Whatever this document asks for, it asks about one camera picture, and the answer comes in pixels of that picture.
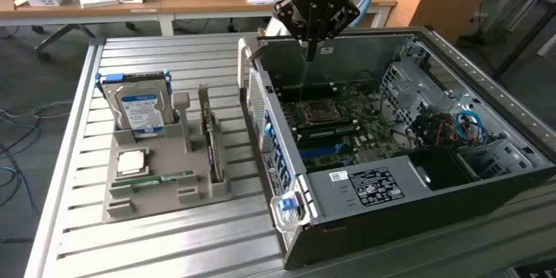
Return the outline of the grey desk leg with casters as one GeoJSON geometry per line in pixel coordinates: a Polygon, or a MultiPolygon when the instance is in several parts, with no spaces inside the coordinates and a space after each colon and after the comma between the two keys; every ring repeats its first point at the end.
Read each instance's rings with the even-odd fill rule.
{"type": "Polygon", "coordinates": [[[34,48],[39,60],[50,61],[51,55],[44,51],[44,48],[55,43],[72,30],[83,32],[90,38],[95,38],[95,34],[84,24],[66,24],[54,34],[51,34],[40,44],[34,48]]]}

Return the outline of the silver perforated drive cage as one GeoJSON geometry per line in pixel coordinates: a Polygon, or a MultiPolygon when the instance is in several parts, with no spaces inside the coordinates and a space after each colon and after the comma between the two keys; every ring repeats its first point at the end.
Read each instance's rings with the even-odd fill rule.
{"type": "Polygon", "coordinates": [[[404,132],[430,106],[438,105],[443,90],[423,69],[410,62],[392,62],[382,81],[386,94],[387,117],[398,122],[395,129],[404,132]]]}

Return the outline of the dark RAM module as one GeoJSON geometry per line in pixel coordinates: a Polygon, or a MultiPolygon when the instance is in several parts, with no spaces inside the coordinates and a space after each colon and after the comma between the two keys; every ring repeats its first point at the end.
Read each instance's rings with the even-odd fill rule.
{"type": "Polygon", "coordinates": [[[294,133],[296,134],[295,139],[298,143],[322,139],[326,137],[336,137],[348,135],[360,130],[360,124],[352,121],[348,122],[332,122],[319,125],[310,125],[298,127],[294,133]]]}

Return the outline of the silver CPU chip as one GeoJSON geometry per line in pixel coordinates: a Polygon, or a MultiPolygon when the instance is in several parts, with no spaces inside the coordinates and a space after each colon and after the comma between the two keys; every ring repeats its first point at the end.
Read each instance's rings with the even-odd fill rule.
{"type": "Polygon", "coordinates": [[[136,174],[142,171],[146,164],[146,154],[140,150],[123,152],[119,154],[118,173],[120,175],[136,174]]]}

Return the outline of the silver disk bay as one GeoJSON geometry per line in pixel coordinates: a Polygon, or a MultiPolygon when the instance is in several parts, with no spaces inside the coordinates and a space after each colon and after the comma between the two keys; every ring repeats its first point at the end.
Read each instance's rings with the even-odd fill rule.
{"type": "Polygon", "coordinates": [[[460,147],[458,153],[482,179],[504,174],[527,173],[535,168],[526,155],[507,139],[499,139],[482,146],[460,147]]]}

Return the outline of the grey parts rack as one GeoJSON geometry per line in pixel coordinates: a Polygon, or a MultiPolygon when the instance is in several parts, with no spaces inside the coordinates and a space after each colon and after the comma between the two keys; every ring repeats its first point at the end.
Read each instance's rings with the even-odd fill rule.
{"type": "Polygon", "coordinates": [[[139,139],[130,130],[114,131],[102,215],[106,223],[118,223],[216,204],[230,201],[234,197],[222,127],[220,158],[226,166],[226,181],[214,184],[208,172],[208,148],[202,132],[202,109],[199,118],[188,117],[187,109],[191,102],[187,92],[176,92],[172,95],[172,106],[179,119],[176,123],[164,126],[156,136],[139,139]],[[144,168],[136,174],[120,175],[119,154],[134,150],[140,150],[146,154],[144,168]],[[120,180],[183,171],[194,171],[194,174],[178,179],[176,182],[111,187],[111,184],[120,180]]]}

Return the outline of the blue case latch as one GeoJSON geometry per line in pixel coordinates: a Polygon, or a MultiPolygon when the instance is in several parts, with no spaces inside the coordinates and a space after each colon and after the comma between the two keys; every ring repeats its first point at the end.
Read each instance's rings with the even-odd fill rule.
{"type": "Polygon", "coordinates": [[[290,195],[283,197],[278,202],[278,208],[282,212],[288,212],[292,210],[298,210],[299,203],[295,195],[290,195]]]}

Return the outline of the black graphics card silver bracket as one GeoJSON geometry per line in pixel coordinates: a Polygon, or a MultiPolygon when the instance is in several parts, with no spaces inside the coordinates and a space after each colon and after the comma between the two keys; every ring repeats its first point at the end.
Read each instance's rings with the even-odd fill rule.
{"type": "Polygon", "coordinates": [[[199,85],[199,102],[202,109],[202,132],[206,137],[206,143],[208,148],[208,164],[210,164],[210,177],[214,184],[224,183],[226,181],[226,169],[224,162],[220,158],[222,146],[220,146],[220,126],[219,120],[214,114],[211,108],[211,101],[208,96],[208,85],[199,85]]]}

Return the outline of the hard disk in blue caddy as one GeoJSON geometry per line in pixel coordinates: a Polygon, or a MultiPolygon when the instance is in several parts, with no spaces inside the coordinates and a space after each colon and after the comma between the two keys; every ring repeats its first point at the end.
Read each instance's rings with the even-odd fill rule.
{"type": "Polygon", "coordinates": [[[96,87],[108,102],[118,130],[131,130],[136,138],[154,137],[176,122],[167,70],[98,74],[96,87]]]}

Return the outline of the blue expansion slot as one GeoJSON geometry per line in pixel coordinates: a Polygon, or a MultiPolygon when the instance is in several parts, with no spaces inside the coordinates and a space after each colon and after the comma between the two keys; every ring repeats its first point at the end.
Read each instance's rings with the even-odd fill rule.
{"type": "Polygon", "coordinates": [[[343,147],[344,147],[344,144],[339,143],[334,145],[320,146],[318,148],[302,149],[299,151],[300,157],[306,159],[306,158],[316,158],[316,157],[327,156],[331,154],[338,154],[343,150],[343,147]]]}

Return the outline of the CPU socket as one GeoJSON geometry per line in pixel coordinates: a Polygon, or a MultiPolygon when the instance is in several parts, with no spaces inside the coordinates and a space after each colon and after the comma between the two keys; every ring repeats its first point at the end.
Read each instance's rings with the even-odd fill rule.
{"type": "Polygon", "coordinates": [[[330,100],[312,100],[302,103],[306,120],[310,124],[335,122],[339,113],[335,104],[330,100]]]}

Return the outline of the green motherboard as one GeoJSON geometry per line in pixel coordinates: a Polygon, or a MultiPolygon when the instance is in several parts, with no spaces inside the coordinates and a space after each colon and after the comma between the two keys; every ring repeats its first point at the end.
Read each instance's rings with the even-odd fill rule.
{"type": "Polygon", "coordinates": [[[335,122],[352,121],[360,124],[360,130],[352,134],[326,137],[302,143],[296,142],[299,151],[339,143],[344,144],[343,150],[338,154],[306,159],[300,157],[308,173],[388,159],[411,150],[412,140],[407,135],[402,136],[403,141],[400,143],[395,140],[395,130],[392,129],[395,123],[387,122],[380,114],[383,97],[370,81],[282,89],[278,98],[295,142],[296,134],[294,131],[298,127],[319,125],[307,122],[302,109],[303,102],[312,100],[332,101],[339,113],[339,119],[335,122]]]}

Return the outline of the grey power supply with label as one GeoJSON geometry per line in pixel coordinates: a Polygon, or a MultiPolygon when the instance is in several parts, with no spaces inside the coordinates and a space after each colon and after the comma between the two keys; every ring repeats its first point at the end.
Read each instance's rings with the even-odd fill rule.
{"type": "Polygon", "coordinates": [[[367,214],[432,195],[408,156],[306,175],[316,221],[367,214]]]}

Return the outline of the black open PC case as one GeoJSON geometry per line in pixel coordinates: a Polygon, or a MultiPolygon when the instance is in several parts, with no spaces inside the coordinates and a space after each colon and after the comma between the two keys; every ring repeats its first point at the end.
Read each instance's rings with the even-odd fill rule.
{"type": "Polygon", "coordinates": [[[283,261],[290,270],[378,247],[423,232],[484,216],[519,193],[556,178],[556,133],[522,106],[456,47],[432,30],[359,29],[327,41],[312,61],[288,36],[250,36],[239,43],[242,106],[263,180],[283,261]],[[432,195],[335,221],[316,221],[306,170],[279,101],[282,89],[370,81],[382,93],[392,62],[416,64],[443,90],[395,140],[412,140],[408,156],[432,195]],[[535,168],[482,179],[462,155],[507,139],[535,168]],[[298,210],[282,212],[279,200],[295,195],[298,210]]]}

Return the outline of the green RAM stick white label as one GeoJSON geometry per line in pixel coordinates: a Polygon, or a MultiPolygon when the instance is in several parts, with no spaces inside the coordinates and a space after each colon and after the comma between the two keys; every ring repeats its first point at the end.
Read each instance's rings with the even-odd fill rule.
{"type": "Polygon", "coordinates": [[[139,178],[131,178],[128,180],[120,180],[111,184],[111,187],[122,187],[127,185],[142,185],[142,184],[163,184],[167,182],[176,182],[178,179],[184,178],[187,175],[194,174],[194,171],[183,171],[174,174],[152,175],[139,178]]]}

